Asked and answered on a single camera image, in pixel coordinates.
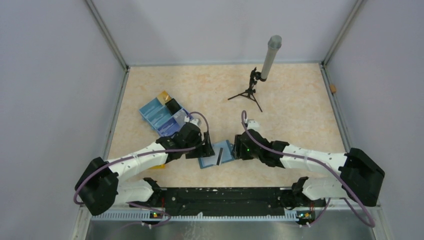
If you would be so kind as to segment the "blue leather card holder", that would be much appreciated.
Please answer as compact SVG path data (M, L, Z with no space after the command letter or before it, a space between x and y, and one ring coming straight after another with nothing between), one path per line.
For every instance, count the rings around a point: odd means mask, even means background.
M223 154L222 154L220 165L232 162L235 159L232 155L233 147L234 145L230 143L228 140L223 140L223 141L212 144L214 155L208 156L208 157L200 157L198 159L200 169L216 166L220 148L223 148Z

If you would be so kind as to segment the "black credit card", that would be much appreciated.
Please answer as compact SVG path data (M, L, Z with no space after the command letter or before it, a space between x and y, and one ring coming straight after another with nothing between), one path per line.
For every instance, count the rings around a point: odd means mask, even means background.
M169 113L173 116L175 115L178 111L180 111L182 109L182 107L180 106L180 104L174 99L172 98L171 100L167 101L165 103L166 108L168 109Z

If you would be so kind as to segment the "blue compartment organizer tray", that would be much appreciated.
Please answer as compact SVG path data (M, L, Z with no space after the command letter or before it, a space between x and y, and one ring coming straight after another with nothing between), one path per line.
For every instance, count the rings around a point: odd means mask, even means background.
M150 125L150 127L158 133L160 137L172 136L175 132L179 131L181 127L183 126L183 125L179 125L175 121L175 119L173 118L173 115L170 114L166 106L162 105L158 101L157 96L153 100L151 100L150 102L142 106L138 111L142 119L145 122L147 122Z

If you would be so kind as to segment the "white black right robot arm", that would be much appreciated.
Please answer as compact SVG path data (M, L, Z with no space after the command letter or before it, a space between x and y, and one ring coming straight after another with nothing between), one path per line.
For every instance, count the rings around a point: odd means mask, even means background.
M366 207L378 202L384 170L363 150L347 153L310 150L285 141L268 141L256 131L256 122L248 121L246 130L234 137L235 159L257 159L268 167L302 169L322 177L301 177L292 185L293 200L299 206L326 198L350 198Z

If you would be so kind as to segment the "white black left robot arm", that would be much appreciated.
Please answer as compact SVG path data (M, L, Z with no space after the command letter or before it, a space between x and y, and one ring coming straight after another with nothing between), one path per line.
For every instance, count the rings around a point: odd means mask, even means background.
M140 150L109 160L101 157L92 159L74 187L74 203L84 205L93 216L106 212L114 205L130 202L156 206L161 198L159 191L146 180L131 184L128 179L181 157L190 159L214 155L210 131L202 132L199 124L198 119L187 117L180 130L170 136L161 136Z

